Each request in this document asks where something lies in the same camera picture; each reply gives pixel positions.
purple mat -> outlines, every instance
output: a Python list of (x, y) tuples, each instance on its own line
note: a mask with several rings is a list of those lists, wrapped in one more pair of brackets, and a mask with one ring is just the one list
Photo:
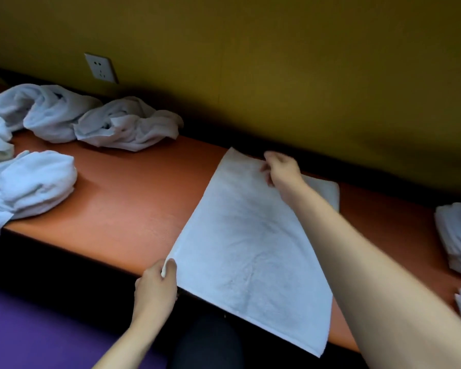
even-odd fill
[[(0, 369), (91, 368), (117, 337), (0, 292)], [(163, 369), (149, 352), (142, 369)]]

dark pants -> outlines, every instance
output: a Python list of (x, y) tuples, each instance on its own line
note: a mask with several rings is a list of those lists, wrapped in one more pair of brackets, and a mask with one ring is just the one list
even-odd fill
[(198, 317), (178, 342), (168, 369), (243, 369), (244, 355), (237, 333), (226, 318)]

yellow wall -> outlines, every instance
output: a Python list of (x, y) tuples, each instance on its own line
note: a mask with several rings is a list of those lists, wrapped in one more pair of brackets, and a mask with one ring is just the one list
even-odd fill
[(461, 0), (0, 0), (0, 67), (461, 193)]

orange tabletop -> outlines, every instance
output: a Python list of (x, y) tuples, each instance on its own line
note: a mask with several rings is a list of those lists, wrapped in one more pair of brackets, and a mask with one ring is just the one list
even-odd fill
[[(166, 257), (226, 152), (183, 136), (137, 153), (51, 144), (29, 131), (16, 133), (13, 143), (16, 153), (51, 149), (74, 156), (79, 178), (59, 206), (6, 229), (134, 274)], [(461, 275), (447, 267), (432, 209), (340, 183), (340, 212), (455, 306)], [(334, 300), (329, 341), (358, 350)]]

electrical outlet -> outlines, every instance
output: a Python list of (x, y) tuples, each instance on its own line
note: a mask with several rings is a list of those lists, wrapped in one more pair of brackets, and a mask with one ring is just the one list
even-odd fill
[(111, 60), (106, 57), (99, 57), (85, 53), (87, 63), (94, 78), (99, 80), (110, 81), (111, 83), (118, 83), (114, 68), (112, 67)]

